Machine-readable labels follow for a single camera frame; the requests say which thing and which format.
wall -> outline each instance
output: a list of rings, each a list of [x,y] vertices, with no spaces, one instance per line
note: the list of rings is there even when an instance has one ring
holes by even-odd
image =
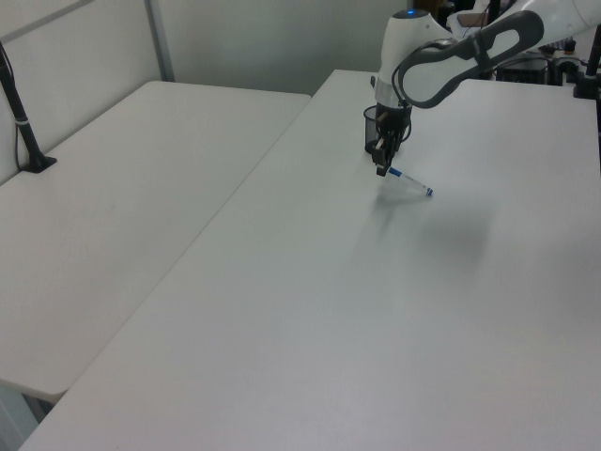
[[[95,0],[5,48],[42,151],[160,79],[144,0]],[[13,139],[13,117],[0,91],[0,184],[16,171]]]
[[[313,95],[334,69],[378,70],[406,0],[153,0],[178,82]]]

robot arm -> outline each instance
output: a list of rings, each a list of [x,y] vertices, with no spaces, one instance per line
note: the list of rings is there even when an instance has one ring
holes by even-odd
[[[378,140],[369,148],[386,175],[410,127],[411,106],[432,108],[464,80],[503,60],[601,23],[598,0],[518,0],[491,25],[459,42],[420,10],[389,20],[376,82]]]

table surface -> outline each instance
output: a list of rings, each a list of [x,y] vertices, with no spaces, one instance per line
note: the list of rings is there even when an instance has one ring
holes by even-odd
[[[0,188],[0,382],[56,399],[307,96],[149,83]]]
[[[596,449],[595,107],[466,82],[362,150],[337,71],[24,445],[33,450]]]

marker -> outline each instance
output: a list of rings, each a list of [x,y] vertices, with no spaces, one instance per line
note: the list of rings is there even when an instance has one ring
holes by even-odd
[[[427,195],[428,197],[432,197],[432,194],[434,193],[434,191],[432,191],[432,188],[428,188],[427,186],[425,186],[424,184],[420,183],[416,179],[411,178],[407,174],[404,174],[401,171],[399,171],[398,169],[394,169],[393,167],[391,167],[388,170],[388,172],[390,172],[394,176],[399,177],[400,179],[404,179],[404,180],[410,182],[415,188],[417,188],[418,190],[422,191],[425,195]]]

white table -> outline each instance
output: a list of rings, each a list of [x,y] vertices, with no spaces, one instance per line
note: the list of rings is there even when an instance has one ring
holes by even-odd
[[[415,111],[426,200],[376,176],[372,102],[337,71],[23,451],[596,449],[594,104],[467,82]]]
[[[0,187],[0,383],[69,389],[308,100],[150,83]]]

